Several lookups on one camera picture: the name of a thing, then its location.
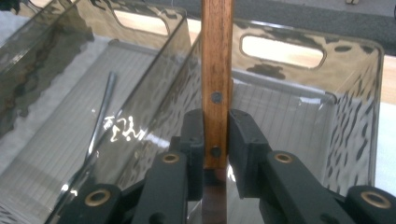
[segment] brass insert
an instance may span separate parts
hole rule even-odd
[[[361,197],[372,206],[384,209],[391,208],[390,201],[377,192],[364,191],[361,193]]]
[[[287,154],[284,153],[278,153],[275,155],[275,159],[277,161],[283,162],[283,163],[290,163],[293,161],[293,158]]]
[[[110,191],[107,189],[97,189],[85,198],[85,204],[95,207],[104,204],[108,199],[110,199]]]
[[[166,155],[163,156],[163,162],[174,163],[174,162],[177,162],[177,161],[178,161],[178,155],[177,154],[170,153],[170,154],[166,154]]]

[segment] wooden stick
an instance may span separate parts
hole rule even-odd
[[[232,94],[233,0],[202,0],[201,34],[205,168],[222,169],[227,165]]]

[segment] black mount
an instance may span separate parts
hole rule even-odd
[[[204,141],[202,110],[192,110],[144,180],[124,191],[84,185],[58,223],[186,223],[187,201],[203,197]],[[240,198],[259,198],[265,223],[396,223],[395,197],[369,186],[352,187],[346,197],[323,188],[296,156],[273,151],[248,113],[234,109],[229,161]]]

